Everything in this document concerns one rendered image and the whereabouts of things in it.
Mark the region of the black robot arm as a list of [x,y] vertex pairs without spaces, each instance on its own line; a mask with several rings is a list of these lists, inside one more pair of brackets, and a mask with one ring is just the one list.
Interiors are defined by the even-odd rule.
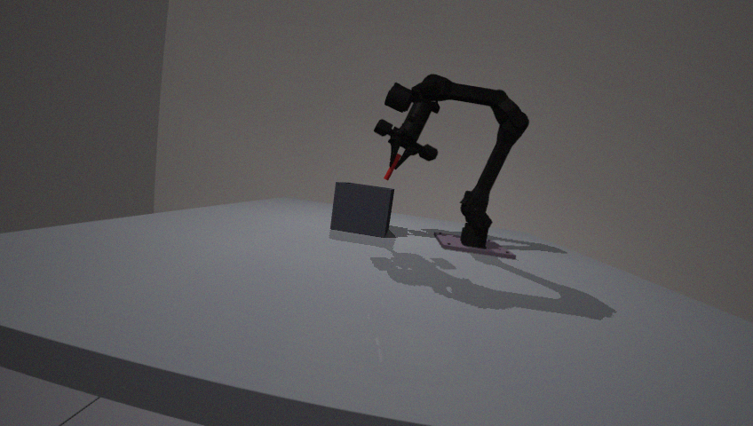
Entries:
[[[458,100],[490,106],[499,123],[495,147],[487,160],[477,185],[465,191],[460,201],[461,213],[465,217],[460,241],[463,246],[487,249],[488,229],[493,221],[487,215],[489,194],[512,145],[514,145],[529,125],[527,115],[504,91],[477,86],[452,83],[440,75],[428,75],[410,89],[395,83],[385,99],[385,105],[409,114],[417,114],[427,121],[431,111],[438,113],[438,101]],[[431,102],[436,101],[436,102]]]

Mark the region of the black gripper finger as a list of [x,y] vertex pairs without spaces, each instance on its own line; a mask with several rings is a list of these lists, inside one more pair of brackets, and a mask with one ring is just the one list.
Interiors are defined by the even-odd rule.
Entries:
[[398,150],[400,148],[401,141],[395,137],[391,137],[388,142],[391,144],[391,159],[390,159],[390,167],[392,166],[394,159],[396,157],[396,154],[398,153]]
[[407,148],[404,151],[403,155],[399,159],[399,161],[398,161],[398,163],[397,163],[397,165],[395,166],[394,169],[396,170],[410,155],[415,155],[415,154],[418,154],[418,153],[419,153],[418,150],[416,150],[414,147],[410,146],[409,148]]

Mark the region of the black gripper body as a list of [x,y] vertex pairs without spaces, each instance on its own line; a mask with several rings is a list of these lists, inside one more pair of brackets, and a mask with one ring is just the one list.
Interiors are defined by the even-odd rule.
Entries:
[[[393,125],[383,119],[379,120],[374,129],[374,132],[380,134],[381,136],[388,134],[390,135],[390,138],[395,137],[399,139],[401,142],[408,145],[408,147],[412,146],[416,150],[418,150],[420,157],[426,159],[427,161],[431,161],[436,159],[438,155],[438,149],[429,144],[422,146],[421,144],[417,143],[417,140],[419,139],[425,125],[426,121],[421,116],[417,114],[408,114],[399,133],[395,130],[392,130]],[[412,144],[409,142],[411,142]]]

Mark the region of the red peg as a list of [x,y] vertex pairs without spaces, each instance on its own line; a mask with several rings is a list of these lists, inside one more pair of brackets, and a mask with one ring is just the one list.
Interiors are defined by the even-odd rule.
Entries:
[[392,174],[395,166],[397,165],[400,157],[401,157],[401,155],[397,153],[396,157],[394,159],[394,162],[393,162],[392,166],[388,169],[387,173],[385,174],[384,179],[388,180],[390,178],[390,176],[391,176],[391,174]]

